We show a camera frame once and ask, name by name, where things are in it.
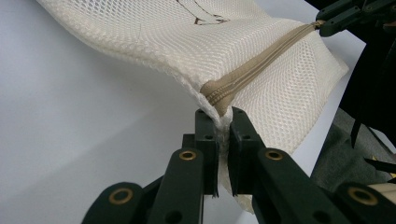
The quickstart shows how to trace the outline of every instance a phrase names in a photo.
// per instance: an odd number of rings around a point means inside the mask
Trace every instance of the mesh bag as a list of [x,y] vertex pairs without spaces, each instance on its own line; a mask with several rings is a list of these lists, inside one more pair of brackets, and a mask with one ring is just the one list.
[[[272,18],[253,0],[38,2],[92,48],[174,77],[214,120],[224,151],[234,105],[247,112],[265,145],[291,154],[347,72],[310,32],[257,72],[219,112],[201,93],[203,86],[252,63],[302,23]],[[226,172],[221,175],[227,180]],[[249,199],[242,203],[250,204]]]

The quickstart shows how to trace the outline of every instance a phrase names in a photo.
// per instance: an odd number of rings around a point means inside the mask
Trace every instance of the zipper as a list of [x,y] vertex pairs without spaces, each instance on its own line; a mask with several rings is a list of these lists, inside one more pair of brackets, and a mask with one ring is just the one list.
[[242,64],[231,73],[226,74],[218,80],[207,81],[201,88],[207,101],[213,105],[222,117],[235,95],[246,87],[266,67],[268,67],[282,53],[289,49],[303,37],[318,29],[323,21],[299,26],[280,37],[269,48],[262,53]]

